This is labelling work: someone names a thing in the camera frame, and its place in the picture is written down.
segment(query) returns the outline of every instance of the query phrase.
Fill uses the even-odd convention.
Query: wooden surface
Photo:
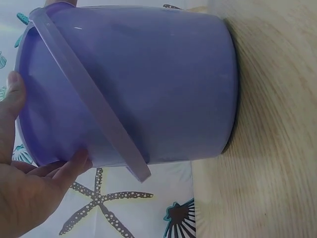
[[[228,151],[193,162],[197,238],[317,238],[317,1],[212,0],[237,45]]]

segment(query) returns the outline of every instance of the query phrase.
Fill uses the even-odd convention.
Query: dotted starfish
[[[138,192],[138,191],[125,191],[125,192],[116,192],[109,193],[106,195],[101,195],[100,188],[102,186],[103,180],[103,169],[98,168],[96,171],[95,177],[95,188],[94,191],[86,188],[80,183],[75,182],[71,188],[82,195],[85,195],[91,198],[91,202],[86,206],[79,209],[75,212],[63,225],[63,228],[59,232],[59,235],[66,234],[71,231],[73,227],[84,217],[88,215],[88,213],[94,207],[100,207],[102,213],[104,214],[106,220],[112,225],[124,238],[135,238],[131,232],[116,218],[113,212],[109,211],[105,206],[104,202],[112,201],[112,200],[120,200],[120,199],[132,199],[132,198],[152,198],[153,194],[147,192]]]

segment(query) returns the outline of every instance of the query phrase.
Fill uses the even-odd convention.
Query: blue seashell
[[[21,12],[17,13],[16,17],[20,21],[22,21],[23,24],[25,24],[25,25],[28,25],[29,22],[30,22],[29,18],[26,15],[24,15],[23,13],[21,13]],[[19,39],[15,42],[15,44],[14,44],[15,48],[17,48],[20,45],[21,39],[22,39],[22,36],[20,36]]]
[[[22,21],[25,25],[29,24],[29,22],[30,22],[29,18],[28,18],[26,15],[24,15],[23,13],[19,12],[19,13],[17,13],[16,16],[17,16],[17,18],[18,18],[20,21]]]
[[[166,210],[164,221],[167,221],[167,227],[163,235],[164,238],[195,238],[195,204],[194,199],[180,205],[173,203]]]
[[[6,86],[0,88],[0,102],[5,98]]]
[[[19,39],[15,42],[14,47],[17,48],[20,45],[20,42],[22,40],[22,36],[19,37]]]
[[[1,51],[0,51],[0,69],[4,68],[6,65],[6,58],[4,56],[1,55]]]
[[[26,151],[24,145],[19,145],[14,149],[12,159],[17,161],[23,161],[28,164],[32,164],[33,161],[31,156]]]

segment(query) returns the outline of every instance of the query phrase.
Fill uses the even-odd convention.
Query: bucket
[[[236,56],[217,17],[141,6],[31,12],[15,65],[27,100],[17,125],[42,166],[87,148],[94,167],[219,155],[238,97]]]

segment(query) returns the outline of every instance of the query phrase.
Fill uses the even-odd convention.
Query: bucket handle
[[[140,182],[144,182],[151,176],[151,172],[143,156],[76,54],[47,15],[46,9],[33,10],[30,13],[30,21],[107,140],[124,159],[129,171]]]

